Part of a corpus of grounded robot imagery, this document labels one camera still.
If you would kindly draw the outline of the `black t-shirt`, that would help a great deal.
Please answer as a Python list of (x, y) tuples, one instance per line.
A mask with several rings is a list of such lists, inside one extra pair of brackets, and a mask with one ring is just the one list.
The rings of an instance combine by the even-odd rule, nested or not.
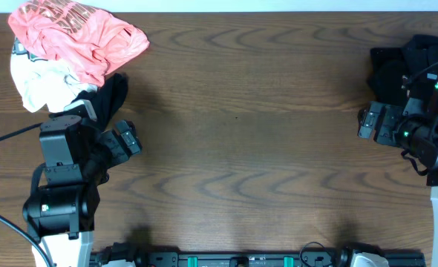
[(434, 86), (427, 74), (438, 74), (437, 36), (415, 35), (402, 47), (374, 47), (370, 59), (367, 84), (378, 102), (402, 108), (410, 97), (429, 102)]

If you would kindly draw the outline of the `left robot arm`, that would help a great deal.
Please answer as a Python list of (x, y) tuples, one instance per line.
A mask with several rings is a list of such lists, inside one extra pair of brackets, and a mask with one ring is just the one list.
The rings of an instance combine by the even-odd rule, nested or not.
[(142, 150), (132, 122), (119, 121), (110, 131), (93, 123), (64, 115), (40, 126), (45, 161), (33, 173), (23, 206), (38, 266), (88, 266), (98, 187), (109, 180), (109, 168)]

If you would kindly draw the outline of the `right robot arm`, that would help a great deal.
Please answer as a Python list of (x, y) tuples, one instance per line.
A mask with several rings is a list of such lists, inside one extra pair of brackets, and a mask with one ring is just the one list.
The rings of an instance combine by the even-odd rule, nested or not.
[(361, 109), (358, 136), (401, 148), (401, 157), (427, 178), (434, 218), (431, 265), (438, 266), (438, 74), (426, 79), (430, 93), (424, 99), (409, 96), (403, 108), (372, 101)]

